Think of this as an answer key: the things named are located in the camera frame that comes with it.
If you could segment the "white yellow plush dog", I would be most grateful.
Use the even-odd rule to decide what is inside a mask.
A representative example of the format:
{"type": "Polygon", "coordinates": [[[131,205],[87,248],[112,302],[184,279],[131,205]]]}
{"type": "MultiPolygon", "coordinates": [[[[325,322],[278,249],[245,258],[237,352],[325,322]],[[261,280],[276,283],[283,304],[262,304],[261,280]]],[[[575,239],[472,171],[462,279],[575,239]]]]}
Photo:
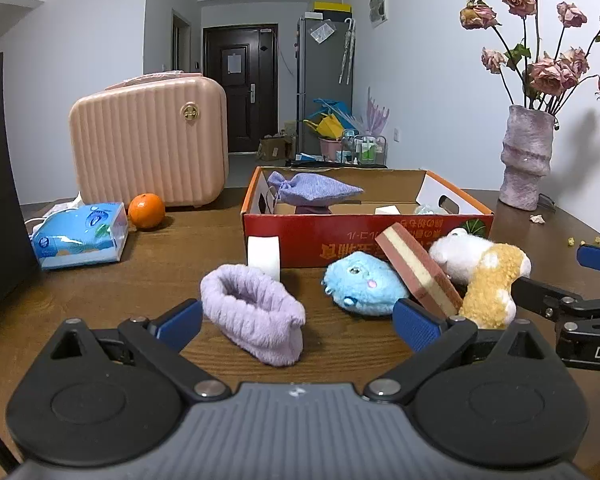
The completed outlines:
{"type": "Polygon", "coordinates": [[[482,330],[504,330],[517,307],[512,296],[518,278],[528,278],[531,260],[517,246],[493,243],[456,228],[431,245],[429,255],[466,292],[458,313],[482,330]]]}

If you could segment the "blue plush toy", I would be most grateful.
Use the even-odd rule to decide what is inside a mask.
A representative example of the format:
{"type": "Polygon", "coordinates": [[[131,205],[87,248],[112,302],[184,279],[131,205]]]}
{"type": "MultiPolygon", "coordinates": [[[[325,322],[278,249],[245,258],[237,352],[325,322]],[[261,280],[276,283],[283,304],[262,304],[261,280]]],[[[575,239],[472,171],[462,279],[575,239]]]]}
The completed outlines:
{"type": "Polygon", "coordinates": [[[396,271],[366,252],[352,252],[331,263],[322,286],[342,310],[365,316],[392,315],[394,304],[410,296],[396,271]]]}

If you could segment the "white plastic bundle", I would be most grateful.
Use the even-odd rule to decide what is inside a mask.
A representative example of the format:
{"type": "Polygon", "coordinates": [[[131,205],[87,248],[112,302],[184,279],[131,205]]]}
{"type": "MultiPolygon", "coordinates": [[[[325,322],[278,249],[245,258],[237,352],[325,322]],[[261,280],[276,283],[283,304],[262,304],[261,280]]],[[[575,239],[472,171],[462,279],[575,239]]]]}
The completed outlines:
{"type": "Polygon", "coordinates": [[[423,216],[446,216],[448,213],[449,211],[437,205],[419,205],[414,210],[414,214],[423,216]]]}

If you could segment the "purple drawstring pouch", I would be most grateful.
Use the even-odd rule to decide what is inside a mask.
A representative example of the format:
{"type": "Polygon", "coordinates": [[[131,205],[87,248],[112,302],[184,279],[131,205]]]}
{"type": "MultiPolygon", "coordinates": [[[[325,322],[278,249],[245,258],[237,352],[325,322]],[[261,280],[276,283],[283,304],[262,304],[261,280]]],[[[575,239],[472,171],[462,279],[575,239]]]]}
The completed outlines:
{"type": "Polygon", "coordinates": [[[273,171],[268,177],[268,185],[274,188],[278,202],[296,207],[329,207],[364,192],[358,186],[310,172],[300,172],[285,179],[280,172],[273,171]]]}

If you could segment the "pink satin scrunchie bonnet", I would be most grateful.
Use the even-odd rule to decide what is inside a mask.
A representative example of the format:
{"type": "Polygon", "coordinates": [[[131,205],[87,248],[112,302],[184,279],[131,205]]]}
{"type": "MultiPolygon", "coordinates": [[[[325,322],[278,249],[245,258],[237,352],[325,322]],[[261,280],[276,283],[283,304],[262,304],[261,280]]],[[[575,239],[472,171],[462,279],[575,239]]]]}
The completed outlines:
{"type": "Polygon", "coordinates": [[[327,206],[297,206],[294,214],[332,214],[327,206]]]}

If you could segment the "fallen rose petal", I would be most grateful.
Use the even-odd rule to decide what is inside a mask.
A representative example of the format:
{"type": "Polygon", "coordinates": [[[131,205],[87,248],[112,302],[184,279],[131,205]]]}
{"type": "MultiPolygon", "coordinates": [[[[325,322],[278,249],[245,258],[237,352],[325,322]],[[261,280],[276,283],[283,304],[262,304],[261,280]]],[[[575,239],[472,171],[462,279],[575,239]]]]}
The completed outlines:
{"type": "Polygon", "coordinates": [[[545,220],[542,216],[542,214],[532,214],[532,216],[530,217],[530,221],[532,223],[536,223],[536,224],[544,224],[545,220]]]}

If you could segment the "orange fruit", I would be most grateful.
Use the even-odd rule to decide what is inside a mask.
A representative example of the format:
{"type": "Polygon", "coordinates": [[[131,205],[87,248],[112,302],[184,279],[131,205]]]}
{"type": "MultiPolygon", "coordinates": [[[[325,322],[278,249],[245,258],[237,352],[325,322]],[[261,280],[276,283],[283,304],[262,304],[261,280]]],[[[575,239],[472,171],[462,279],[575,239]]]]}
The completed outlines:
{"type": "Polygon", "coordinates": [[[166,206],[157,194],[143,193],[130,201],[128,213],[133,226],[138,230],[153,230],[163,222],[166,206]]]}

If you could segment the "red cardboard box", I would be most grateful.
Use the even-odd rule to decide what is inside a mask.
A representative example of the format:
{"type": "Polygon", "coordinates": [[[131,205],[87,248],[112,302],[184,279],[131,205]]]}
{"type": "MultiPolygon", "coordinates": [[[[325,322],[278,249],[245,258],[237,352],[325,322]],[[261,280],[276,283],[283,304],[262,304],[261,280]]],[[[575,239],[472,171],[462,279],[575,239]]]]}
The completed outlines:
{"type": "Polygon", "coordinates": [[[353,200],[329,207],[332,214],[294,214],[293,206],[278,202],[268,185],[274,167],[253,171],[242,203],[244,237],[277,236],[283,268],[324,268],[352,252],[381,258],[375,238],[399,222],[423,248],[461,226],[487,237],[493,212],[451,182],[429,170],[376,168],[314,168],[314,174],[358,186],[364,192],[353,200]],[[374,214],[377,207],[396,205],[400,216],[374,214]],[[414,214],[419,205],[437,205],[446,216],[414,214]]]}

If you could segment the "pink textured vase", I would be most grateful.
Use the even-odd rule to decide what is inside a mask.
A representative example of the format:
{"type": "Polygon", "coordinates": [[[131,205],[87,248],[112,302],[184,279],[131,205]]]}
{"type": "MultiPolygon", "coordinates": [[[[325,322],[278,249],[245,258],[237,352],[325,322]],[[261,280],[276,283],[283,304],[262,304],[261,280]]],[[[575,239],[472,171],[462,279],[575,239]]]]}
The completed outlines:
{"type": "Polygon", "coordinates": [[[521,105],[511,105],[508,110],[501,151],[505,170],[498,199],[509,207],[534,211],[540,182],[550,173],[555,118],[521,105]]]}

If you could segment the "blue yellow bags pile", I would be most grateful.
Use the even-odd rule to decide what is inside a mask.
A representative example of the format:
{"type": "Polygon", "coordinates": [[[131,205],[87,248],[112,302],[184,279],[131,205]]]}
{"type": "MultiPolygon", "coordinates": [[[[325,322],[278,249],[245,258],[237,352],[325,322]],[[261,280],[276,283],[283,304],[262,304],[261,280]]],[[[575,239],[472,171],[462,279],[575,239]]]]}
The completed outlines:
{"type": "Polygon", "coordinates": [[[302,124],[312,129],[320,138],[337,141],[343,137],[343,133],[355,129],[351,124],[351,112],[345,102],[318,98],[314,103],[318,105],[318,110],[304,118],[302,124]]]}

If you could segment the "hanging umbrella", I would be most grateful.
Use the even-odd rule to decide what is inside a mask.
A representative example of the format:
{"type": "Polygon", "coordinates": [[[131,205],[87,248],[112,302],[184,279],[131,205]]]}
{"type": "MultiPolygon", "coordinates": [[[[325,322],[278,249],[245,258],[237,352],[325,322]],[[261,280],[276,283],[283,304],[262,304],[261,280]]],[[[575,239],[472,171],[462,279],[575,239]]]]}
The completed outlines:
{"type": "Polygon", "coordinates": [[[344,22],[347,24],[347,31],[344,35],[343,54],[341,59],[338,84],[342,84],[343,82],[345,84],[350,84],[351,82],[352,64],[355,49],[355,19],[346,18],[344,22]]]}

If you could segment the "grey refrigerator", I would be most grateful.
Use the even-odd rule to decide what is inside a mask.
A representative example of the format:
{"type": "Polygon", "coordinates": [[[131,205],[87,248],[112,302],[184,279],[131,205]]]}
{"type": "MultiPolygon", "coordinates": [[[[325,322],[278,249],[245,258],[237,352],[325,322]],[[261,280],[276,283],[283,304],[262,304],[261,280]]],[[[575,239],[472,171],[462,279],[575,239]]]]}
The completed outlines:
{"type": "Polygon", "coordinates": [[[297,151],[321,154],[317,133],[304,122],[319,122],[322,104],[316,99],[338,101],[351,109],[352,80],[339,82],[348,25],[331,20],[300,18],[297,27],[297,151]]]}

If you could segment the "dark entrance door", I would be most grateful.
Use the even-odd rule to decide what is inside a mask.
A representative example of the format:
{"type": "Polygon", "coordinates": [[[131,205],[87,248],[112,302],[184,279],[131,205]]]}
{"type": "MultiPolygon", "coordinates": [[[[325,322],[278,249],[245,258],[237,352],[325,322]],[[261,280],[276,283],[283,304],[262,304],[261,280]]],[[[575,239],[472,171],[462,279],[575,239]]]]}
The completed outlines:
{"type": "Polygon", "coordinates": [[[207,27],[204,76],[224,89],[228,150],[253,153],[278,131],[278,44],[275,24],[207,27]]]}

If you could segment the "yellow box on refrigerator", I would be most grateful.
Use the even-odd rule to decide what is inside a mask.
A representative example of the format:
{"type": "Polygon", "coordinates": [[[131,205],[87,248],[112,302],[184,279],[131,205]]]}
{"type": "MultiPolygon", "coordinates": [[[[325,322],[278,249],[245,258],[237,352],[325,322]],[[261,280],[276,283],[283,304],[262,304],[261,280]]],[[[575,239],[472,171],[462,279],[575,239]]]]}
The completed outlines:
{"type": "Polygon", "coordinates": [[[341,12],[341,13],[351,13],[352,6],[347,3],[341,2],[328,2],[328,1],[314,1],[313,10],[317,12],[341,12]]]}

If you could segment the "wall electrical panel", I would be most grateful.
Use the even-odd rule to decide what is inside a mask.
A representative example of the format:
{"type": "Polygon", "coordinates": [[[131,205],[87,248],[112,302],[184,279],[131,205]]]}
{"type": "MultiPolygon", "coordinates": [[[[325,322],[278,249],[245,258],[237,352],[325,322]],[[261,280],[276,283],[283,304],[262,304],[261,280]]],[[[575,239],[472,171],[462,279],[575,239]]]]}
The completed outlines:
{"type": "Polygon", "coordinates": [[[370,24],[377,27],[388,21],[388,0],[370,0],[370,24]]]}

